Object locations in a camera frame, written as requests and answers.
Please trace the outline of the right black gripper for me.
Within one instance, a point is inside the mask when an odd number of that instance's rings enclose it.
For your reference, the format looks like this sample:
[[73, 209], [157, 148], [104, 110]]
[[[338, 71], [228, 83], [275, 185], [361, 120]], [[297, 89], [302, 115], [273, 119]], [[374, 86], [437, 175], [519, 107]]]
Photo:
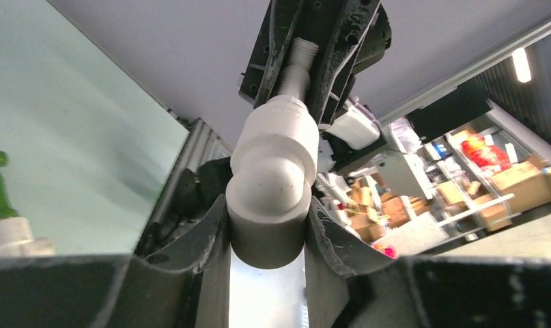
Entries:
[[302, 9], [302, 0], [270, 1], [242, 74], [240, 97], [254, 109], [270, 99], [298, 22], [299, 38], [323, 46], [322, 56], [315, 62], [307, 99], [312, 118], [320, 124], [335, 81], [352, 60], [380, 4], [380, 1], [307, 1]]

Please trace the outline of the white elbow fitting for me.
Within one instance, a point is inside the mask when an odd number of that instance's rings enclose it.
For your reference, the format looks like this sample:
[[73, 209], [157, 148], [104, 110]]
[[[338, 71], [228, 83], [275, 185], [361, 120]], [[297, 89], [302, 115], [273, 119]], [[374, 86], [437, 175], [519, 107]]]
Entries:
[[0, 219], [0, 257], [38, 257], [55, 255], [47, 238], [35, 238], [24, 217]]
[[317, 124], [295, 97], [275, 96], [247, 118], [225, 194], [231, 246], [241, 261], [277, 269], [298, 257], [318, 144]]

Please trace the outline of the white plastic faucet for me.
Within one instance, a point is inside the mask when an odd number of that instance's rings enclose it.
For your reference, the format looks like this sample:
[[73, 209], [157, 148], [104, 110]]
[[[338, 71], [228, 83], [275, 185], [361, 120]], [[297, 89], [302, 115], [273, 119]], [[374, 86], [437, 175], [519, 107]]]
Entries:
[[277, 96], [291, 96], [301, 101], [305, 99], [311, 82], [310, 69], [318, 51], [316, 43], [302, 38], [293, 39]]

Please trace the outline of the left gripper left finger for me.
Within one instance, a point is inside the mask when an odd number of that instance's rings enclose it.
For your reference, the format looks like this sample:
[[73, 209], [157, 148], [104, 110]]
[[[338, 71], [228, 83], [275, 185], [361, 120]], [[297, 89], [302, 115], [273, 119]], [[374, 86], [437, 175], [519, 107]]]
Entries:
[[227, 204], [220, 195], [199, 223], [146, 257], [162, 274], [152, 280], [157, 327], [228, 327], [229, 243]]

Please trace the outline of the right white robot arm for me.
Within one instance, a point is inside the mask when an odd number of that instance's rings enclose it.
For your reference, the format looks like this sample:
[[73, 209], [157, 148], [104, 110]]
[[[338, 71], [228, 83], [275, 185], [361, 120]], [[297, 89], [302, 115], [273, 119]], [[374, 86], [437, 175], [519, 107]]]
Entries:
[[351, 95], [358, 73], [380, 61], [392, 40], [379, 1], [271, 1], [240, 86], [258, 107], [283, 82], [294, 46], [313, 56], [305, 94], [320, 130], [320, 171], [346, 175], [386, 146], [379, 122]]

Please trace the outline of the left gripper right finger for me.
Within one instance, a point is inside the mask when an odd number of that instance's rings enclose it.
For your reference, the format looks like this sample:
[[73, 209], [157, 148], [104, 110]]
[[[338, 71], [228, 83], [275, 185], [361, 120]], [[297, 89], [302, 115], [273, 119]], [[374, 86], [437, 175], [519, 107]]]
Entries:
[[400, 262], [374, 250], [311, 200], [305, 245], [310, 327], [401, 327]]

